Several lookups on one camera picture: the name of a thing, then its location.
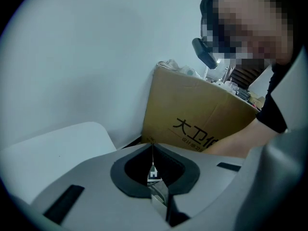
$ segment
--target person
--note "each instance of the person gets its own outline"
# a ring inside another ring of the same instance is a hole
[[[245,158],[251,148],[265,145],[287,129],[270,94],[303,45],[298,7],[297,0],[202,0],[201,36],[212,49],[230,58],[246,49],[253,58],[270,59],[273,70],[261,112],[247,127],[204,153]]]

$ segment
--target cardboard box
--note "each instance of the cardboard box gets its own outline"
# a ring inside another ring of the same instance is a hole
[[[257,112],[214,84],[159,67],[153,76],[141,141],[201,152],[246,127]]]

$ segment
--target white wall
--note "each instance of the white wall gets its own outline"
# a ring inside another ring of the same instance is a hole
[[[271,65],[249,86],[248,90],[253,91],[259,97],[265,97],[268,93],[270,78],[273,76]]]
[[[24,2],[0,39],[0,148],[85,121],[138,137],[156,62],[204,72],[200,1]]]

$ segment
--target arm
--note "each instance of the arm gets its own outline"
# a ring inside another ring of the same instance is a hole
[[[216,142],[204,153],[246,158],[251,148],[265,145],[278,134],[254,119],[247,127]]]

